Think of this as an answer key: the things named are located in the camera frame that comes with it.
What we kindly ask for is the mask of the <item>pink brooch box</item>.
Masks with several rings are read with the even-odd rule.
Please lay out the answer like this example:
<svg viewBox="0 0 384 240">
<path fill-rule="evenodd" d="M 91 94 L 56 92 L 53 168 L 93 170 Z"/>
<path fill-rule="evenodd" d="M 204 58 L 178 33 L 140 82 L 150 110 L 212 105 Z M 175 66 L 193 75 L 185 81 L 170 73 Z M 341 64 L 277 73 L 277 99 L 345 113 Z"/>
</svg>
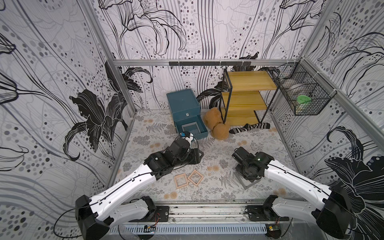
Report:
<svg viewBox="0 0 384 240">
<path fill-rule="evenodd" d="M 185 188 L 189 185 L 189 180 L 186 174 L 180 174 L 174 177 L 176 189 Z"/>
<path fill-rule="evenodd" d="M 204 175 L 202 175 L 197 170 L 193 170 L 192 173 L 187 177 L 188 181 L 194 186 L 198 187 L 200 183 L 204 179 Z"/>
</svg>

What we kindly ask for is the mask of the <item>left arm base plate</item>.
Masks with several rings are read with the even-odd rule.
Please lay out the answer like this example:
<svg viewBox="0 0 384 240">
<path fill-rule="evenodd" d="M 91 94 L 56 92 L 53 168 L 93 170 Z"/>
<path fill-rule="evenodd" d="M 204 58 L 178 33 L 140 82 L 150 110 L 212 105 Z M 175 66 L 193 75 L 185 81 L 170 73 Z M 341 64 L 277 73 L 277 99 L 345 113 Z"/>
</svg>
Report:
<svg viewBox="0 0 384 240">
<path fill-rule="evenodd" d="M 153 214 L 150 214 L 143 219 L 140 219 L 140 222 L 147 223 L 165 223 L 169 220 L 170 207 L 169 206 L 157 206 Z"/>
</svg>

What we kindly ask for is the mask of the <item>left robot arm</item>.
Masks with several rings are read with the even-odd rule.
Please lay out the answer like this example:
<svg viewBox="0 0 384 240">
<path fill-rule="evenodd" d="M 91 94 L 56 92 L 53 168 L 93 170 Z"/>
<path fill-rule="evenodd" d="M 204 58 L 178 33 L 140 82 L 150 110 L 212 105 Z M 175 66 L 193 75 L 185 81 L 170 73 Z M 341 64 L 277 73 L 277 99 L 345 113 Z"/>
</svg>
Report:
<svg viewBox="0 0 384 240">
<path fill-rule="evenodd" d="M 119 224 L 132 220 L 151 220 L 156 205 L 150 197 L 142 197 L 130 204 L 125 202 L 172 171 L 199 164 L 203 155 L 198 140 L 190 133 L 181 133 L 169 147 L 150 154 L 123 180 L 92 197 L 79 197 L 75 203 L 75 217 L 82 238 L 99 240 L 110 228 Z"/>
</svg>

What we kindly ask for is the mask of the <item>teal drawer cabinet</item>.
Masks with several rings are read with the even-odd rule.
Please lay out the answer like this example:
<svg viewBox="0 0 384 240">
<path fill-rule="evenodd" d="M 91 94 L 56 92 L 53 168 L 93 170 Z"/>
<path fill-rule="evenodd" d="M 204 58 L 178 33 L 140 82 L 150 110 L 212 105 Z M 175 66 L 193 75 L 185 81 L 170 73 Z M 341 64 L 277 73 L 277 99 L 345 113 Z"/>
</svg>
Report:
<svg viewBox="0 0 384 240">
<path fill-rule="evenodd" d="M 183 132 L 182 125 L 197 122 L 200 134 L 194 137 L 201 140 L 208 136 L 208 130 L 201 117 L 201 106 L 191 89 L 167 93 L 167 99 L 178 134 Z"/>
</svg>

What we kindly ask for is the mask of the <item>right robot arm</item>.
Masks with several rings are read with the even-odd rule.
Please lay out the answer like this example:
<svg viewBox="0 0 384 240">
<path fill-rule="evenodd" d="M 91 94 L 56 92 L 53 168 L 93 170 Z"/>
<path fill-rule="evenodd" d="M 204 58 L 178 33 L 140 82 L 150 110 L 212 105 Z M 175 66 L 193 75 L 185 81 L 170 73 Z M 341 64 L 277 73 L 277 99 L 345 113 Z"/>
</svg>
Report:
<svg viewBox="0 0 384 240">
<path fill-rule="evenodd" d="M 255 183 L 267 178 L 304 198 L 303 201 L 296 201 L 270 195 L 261 207 L 265 219 L 304 220 L 316 224 L 336 239 L 347 238 L 347 230 L 354 215 L 348 193 L 343 187 L 330 187 L 304 177 L 264 152 L 253 155 L 239 147 L 232 157 L 238 163 L 236 172 L 243 179 Z"/>
</svg>

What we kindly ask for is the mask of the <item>grey brooch box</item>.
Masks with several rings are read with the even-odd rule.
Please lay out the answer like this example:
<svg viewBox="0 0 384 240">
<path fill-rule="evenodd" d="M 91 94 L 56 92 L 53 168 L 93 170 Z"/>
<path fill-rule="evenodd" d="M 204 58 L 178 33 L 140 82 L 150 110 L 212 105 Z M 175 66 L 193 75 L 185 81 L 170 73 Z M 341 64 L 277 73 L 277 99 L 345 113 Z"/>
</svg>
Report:
<svg viewBox="0 0 384 240">
<path fill-rule="evenodd" d="M 199 128 L 197 122 L 184 124 L 184 125 L 182 125 L 182 129 L 184 132 L 189 132 L 189 133 L 193 134 L 195 137 L 197 137 L 197 135 L 200 134 L 200 128 Z"/>
<path fill-rule="evenodd" d="M 261 179 L 257 179 L 254 181 L 246 180 L 244 177 L 242 177 L 238 172 L 234 172 L 237 180 L 240 182 L 241 186 L 244 188 L 244 190 L 248 190 L 252 186 L 256 185 L 261 181 Z"/>
</svg>

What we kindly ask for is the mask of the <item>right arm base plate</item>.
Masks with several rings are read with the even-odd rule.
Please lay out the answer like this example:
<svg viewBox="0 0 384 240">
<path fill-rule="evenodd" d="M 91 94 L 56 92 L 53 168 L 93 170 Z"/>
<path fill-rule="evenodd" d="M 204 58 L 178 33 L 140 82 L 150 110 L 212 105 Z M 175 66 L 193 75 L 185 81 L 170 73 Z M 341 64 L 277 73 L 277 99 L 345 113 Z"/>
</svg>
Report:
<svg viewBox="0 0 384 240">
<path fill-rule="evenodd" d="M 250 205 L 246 206 L 245 214 L 249 217 L 251 222 L 281 222 L 289 221 L 289 217 L 279 217 L 272 209 L 264 208 L 261 205 Z"/>
</svg>

